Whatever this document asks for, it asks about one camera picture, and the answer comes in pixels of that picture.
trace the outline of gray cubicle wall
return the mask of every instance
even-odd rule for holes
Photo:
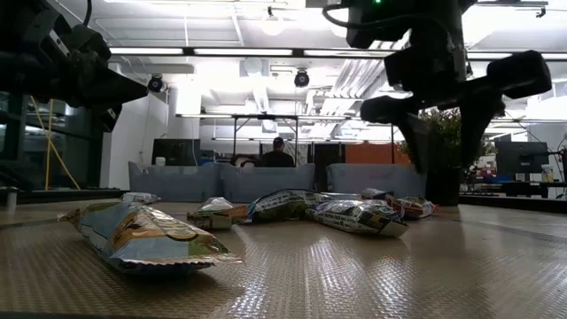
[[[233,203],[250,203],[259,197],[284,189],[314,189],[314,164],[292,168],[241,168],[229,164],[221,166],[224,197]]]
[[[394,196],[425,196],[425,175],[405,164],[331,164],[327,167],[333,192],[360,194],[366,188],[393,191]]]
[[[128,163],[130,191],[149,192],[163,201],[203,202],[221,196],[220,165],[157,167]]]

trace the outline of person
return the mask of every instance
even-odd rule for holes
[[[262,155],[263,167],[295,167],[293,157],[284,153],[284,140],[274,138],[274,150]]]

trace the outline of robotic claw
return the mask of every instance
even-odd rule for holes
[[[398,41],[411,29],[410,46],[384,59],[388,82],[413,93],[395,99],[376,97],[361,106],[365,121],[400,128],[409,150],[416,155],[416,170],[428,167],[429,132],[417,117],[420,110],[459,107],[461,112],[461,163],[470,164],[491,119],[504,112],[502,95],[529,97],[551,89],[551,77],[536,51],[513,54],[488,65],[486,76],[466,81],[466,52],[462,14],[477,0],[345,0],[323,8],[331,23],[348,29],[351,47],[367,49],[375,40]],[[349,8],[348,21],[329,11]]]

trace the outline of snack bag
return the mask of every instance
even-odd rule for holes
[[[184,275],[240,262],[212,234],[139,203],[103,203],[63,217],[96,253],[123,273]]]
[[[425,198],[387,196],[386,201],[393,209],[400,212],[403,218],[409,220],[425,218],[437,210],[437,206]]]
[[[332,197],[314,191],[275,191],[254,200],[248,205],[244,222],[279,222],[303,219],[308,208],[332,199]]]
[[[203,203],[203,206],[199,208],[197,211],[197,215],[199,216],[208,216],[211,214],[215,214],[221,212],[225,209],[230,209],[234,207],[232,203],[230,203],[225,198],[209,198]]]
[[[324,225],[358,234],[399,237],[408,229],[384,200],[332,200],[309,214]]]
[[[142,204],[152,204],[159,202],[161,198],[156,195],[144,192],[127,192],[121,197],[123,202],[127,203],[142,203]]]

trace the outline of camera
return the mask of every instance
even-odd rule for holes
[[[148,82],[148,89],[154,93],[163,92],[166,89],[166,84],[163,82],[163,75],[153,74]]]
[[[307,71],[298,70],[293,83],[295,83],[295,86],[297,88],[305,88],[307,85],[309,85],[309,75],[307,75]]]

